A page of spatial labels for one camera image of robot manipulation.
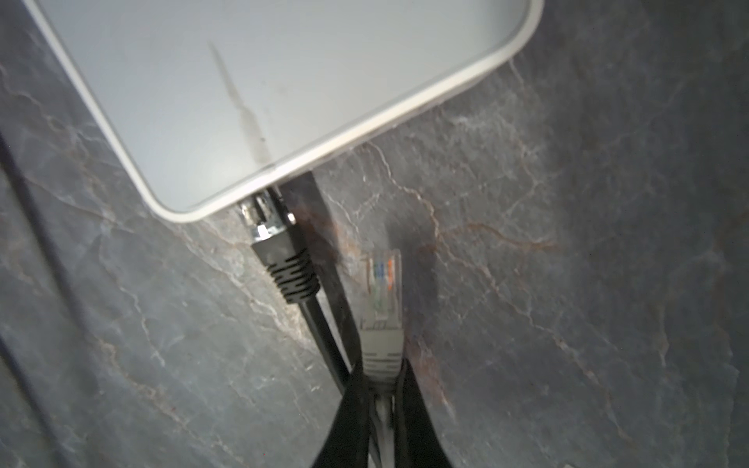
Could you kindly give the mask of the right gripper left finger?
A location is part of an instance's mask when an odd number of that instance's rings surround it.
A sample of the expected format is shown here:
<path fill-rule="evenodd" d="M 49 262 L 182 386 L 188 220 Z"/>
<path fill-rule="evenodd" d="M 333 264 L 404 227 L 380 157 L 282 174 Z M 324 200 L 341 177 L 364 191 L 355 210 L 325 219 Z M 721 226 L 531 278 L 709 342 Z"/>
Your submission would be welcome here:
<path fill-rule="evenodd" d="M 353 368 L 328 437 L 313 468 L 363 468 L 370 446 L 370 389 L 362 361 Z"/>

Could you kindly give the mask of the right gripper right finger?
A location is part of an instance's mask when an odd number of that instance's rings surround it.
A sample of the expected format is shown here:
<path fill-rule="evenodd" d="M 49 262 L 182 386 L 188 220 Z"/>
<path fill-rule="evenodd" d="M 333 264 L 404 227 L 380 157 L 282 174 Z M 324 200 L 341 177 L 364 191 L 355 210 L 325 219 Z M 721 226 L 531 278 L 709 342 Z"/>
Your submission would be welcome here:
<path fill-rule="evenodd" d="M 437 437 L 413 366 L 403 360 L 394 394 L 395 466 L 452 468 Z"/>

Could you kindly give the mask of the white network switch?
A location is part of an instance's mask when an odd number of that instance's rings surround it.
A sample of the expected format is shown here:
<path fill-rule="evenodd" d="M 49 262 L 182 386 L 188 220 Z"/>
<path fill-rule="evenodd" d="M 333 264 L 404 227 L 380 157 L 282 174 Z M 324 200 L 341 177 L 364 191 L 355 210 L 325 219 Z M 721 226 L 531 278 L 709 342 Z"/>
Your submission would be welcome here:
<path fill-rule="evenodd" d="M 29 1 L 148 207 L 196 222 L 474 86 L 540 1 Z"/>

